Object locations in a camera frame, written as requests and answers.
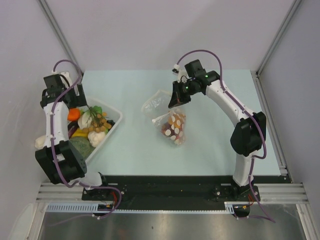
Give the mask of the polka dot zip bag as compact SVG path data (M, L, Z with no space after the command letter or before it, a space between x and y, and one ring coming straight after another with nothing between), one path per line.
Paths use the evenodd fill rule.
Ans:
M176 146L186 141L186 111L183 106L169 108L171 94L158 90L141 107L141 112L151 120L161 135Z

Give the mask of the brown longan bunch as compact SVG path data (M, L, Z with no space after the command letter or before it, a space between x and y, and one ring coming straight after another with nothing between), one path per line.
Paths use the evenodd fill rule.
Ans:
M107 113L106 112L102 112L102 114L98 114L97 118L94 119L92 121L92 124L89 128L83 128L82 131L83 132L105 132L107 133L110 129L107 129L105 127L105 122L107 121Z

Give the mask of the red watermelon slice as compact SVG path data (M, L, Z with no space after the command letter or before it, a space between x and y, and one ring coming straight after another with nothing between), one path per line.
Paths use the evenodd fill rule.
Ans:
M181 145L186 140L183 125L175 127L173 124L166 122L161 127L161 133L176 145Z

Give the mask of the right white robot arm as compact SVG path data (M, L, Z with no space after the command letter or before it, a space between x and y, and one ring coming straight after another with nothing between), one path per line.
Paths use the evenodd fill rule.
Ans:
M254 112L242 104L229 91L222 76L216 71L207 72L197 59L181 69L175 64L172 72L177 80L172 83L172 95L168 108L176 108L191 101L191 96L202 93L213 100L228 116L234 126L230 144L236 152L231 196L242 201L249 194L247 185L252 182L251 159L265 147L266 116L263 112Z

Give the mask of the orange carrot pieces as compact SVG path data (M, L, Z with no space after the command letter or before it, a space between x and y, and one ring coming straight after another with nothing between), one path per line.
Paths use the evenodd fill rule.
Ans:
M175 128L181 129L185 124L186 116L184 114L174 113L170 115L167 119L169 125L173 125Z

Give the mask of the orange tangerine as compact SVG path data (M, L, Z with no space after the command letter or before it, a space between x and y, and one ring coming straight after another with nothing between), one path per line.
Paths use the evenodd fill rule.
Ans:
M75 122L81 117L81 111L78 108L70 108L67 116L67 120Z

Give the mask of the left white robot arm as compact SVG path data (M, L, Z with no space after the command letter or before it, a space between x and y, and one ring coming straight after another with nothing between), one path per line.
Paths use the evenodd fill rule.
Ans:
M59 73L44 77L44 82L46 89L40 105L45 113L46 133L42 149L35 152L38 164L52 184L64 184L68 188L79 184L93 188L98 199L107 199L111 188L102 182L100 173L87 170L84 157L69 138L69 110L87 104L82 85L68 85L66 77Z

